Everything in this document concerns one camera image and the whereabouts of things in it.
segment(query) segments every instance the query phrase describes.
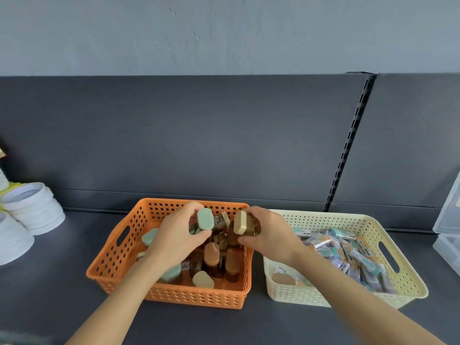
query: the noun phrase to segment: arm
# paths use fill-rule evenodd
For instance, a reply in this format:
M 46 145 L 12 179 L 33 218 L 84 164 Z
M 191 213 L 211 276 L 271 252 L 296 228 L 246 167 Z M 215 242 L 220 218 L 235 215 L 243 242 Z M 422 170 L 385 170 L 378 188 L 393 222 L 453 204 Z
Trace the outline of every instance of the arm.
M 262 231 L 258 237 L 240 237 L 240 243 L 305 276 L 365 344 L 443 344 L 305 246 L 281 215 L 259 207 L 247 212 L 260 221 Z
M 202 208 L 203 205 L 197 202 L 189 202 L 163 220 L 141 261 L 131 267 L 116 290 L 66 342 L 67 345 L 115 345 L 123 342 L 152 285 L 210 236 L 210 230 L 193 236 L 189 234 L 190 217 Z

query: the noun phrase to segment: left hand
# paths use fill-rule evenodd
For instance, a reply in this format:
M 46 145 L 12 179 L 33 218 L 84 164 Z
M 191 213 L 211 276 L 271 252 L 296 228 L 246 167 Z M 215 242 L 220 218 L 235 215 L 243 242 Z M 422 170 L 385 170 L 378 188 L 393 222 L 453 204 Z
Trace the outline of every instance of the left hand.
M 203 230 L 196 235 L 189 233 L 190 218 L 200 209 L 201 203 L 190 201 L 174 214 L 167 216 L 150 244 L 144 259 L 155 259 L 167 271 L 180 264 L 192 251 L 211 236 L 211 230 Z

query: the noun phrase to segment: cream plastic basket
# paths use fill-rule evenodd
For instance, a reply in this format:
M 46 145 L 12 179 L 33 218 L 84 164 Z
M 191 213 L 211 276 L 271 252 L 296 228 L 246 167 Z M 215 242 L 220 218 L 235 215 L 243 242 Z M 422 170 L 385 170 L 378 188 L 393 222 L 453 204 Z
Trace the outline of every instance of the cream plastic basket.
M 284 216 L 293 228 L 309 229 L 312 232 L 325 229 L 343 229 L 362 235 L 381 264 L 384 264 L 398 295 L 374 293 L 384 302 L 399 309 L 414 299 L 428 296 L 428 289 L 404 254 L 399 250 L 383 227 L 372 217 L 364 214 L 323 213 L 304 211 L 284 211 L 271 209 Z M 399 265 L 396 273 L 379 249 L 382 242 Z M 285 268 L 289 273 L 298 274 L 294 269 L 264 257 L 264 271 L 267 280 L 267 293 L 274 301 L 285 303 L 331 307 L 315 287 L 288 286 L 273 282 L 271 277 L 277 267 Z

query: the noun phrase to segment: forearm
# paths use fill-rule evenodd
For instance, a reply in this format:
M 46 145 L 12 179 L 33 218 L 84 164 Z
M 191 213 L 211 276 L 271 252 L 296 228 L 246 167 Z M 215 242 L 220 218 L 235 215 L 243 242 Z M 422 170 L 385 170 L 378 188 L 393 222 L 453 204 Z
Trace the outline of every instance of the forearm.
M 443 344 L 310 247 L 299 247 L 293 267 L 313 283 L 365 344 Z
M 154 257 L 136 263 L 67 345 L 121 344 L 142 300 L 163 272 Z

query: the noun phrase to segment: basket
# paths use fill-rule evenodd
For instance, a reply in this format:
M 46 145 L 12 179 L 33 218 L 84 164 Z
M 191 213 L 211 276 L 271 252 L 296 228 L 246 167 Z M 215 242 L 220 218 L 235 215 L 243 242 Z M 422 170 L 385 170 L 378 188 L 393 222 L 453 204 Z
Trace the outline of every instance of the basket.
M 325 229 L 343 229 L 362 235 L 379 263 L 384 264 L 388 275 L 393 282 L 397 295 L 377 293 L 379 298 L 399 309 L 414 299 L 426 298 L 428 289 L 420 276 L 411 266 L 404 254 L 399 250 L 383 227 L 372 217 L 363 214 L 323 213 L 304 211 L 284 211 L 272 209 L 273 212 L 284 216 L 287 223 L 293 228 L 310 229 L 312 232 Z M 382 242 L 399 265 L 396 273 L 379 249 Z M 264 271 L 267 280 L 267 293 L 275 301 L 285 303 L 331 307 L 315 287 L 288 286 L 273 282 L 271 277 L 277 267 L 283 267 L 288 273 L 298 274 L 294 269 L 264 257 Z
M 112 230 L 101 252 L 91 263 L 86 276 L 95 280 L 110 294 L 136 262 L 137 254 L 146 250 L 141 237 L 162 220 L 180 209 L 188 200 L 141 199 L 130 213 Z M 198 201 L 210 208 L 214 214 L 227 212 L 230 218 L 239 209 L 249 207 L 246 203 Z M 214 278 L 215 288 L 197 288 L 193 285 L 188 270 L 182 271 L 181 285 L 155 283 L 145 300 L 198 306 L 241 309 L 251 289 L 251 262 L 253 250 L 242 250 L 242 274 L 239 281 L 230 283 L 225 278 Z

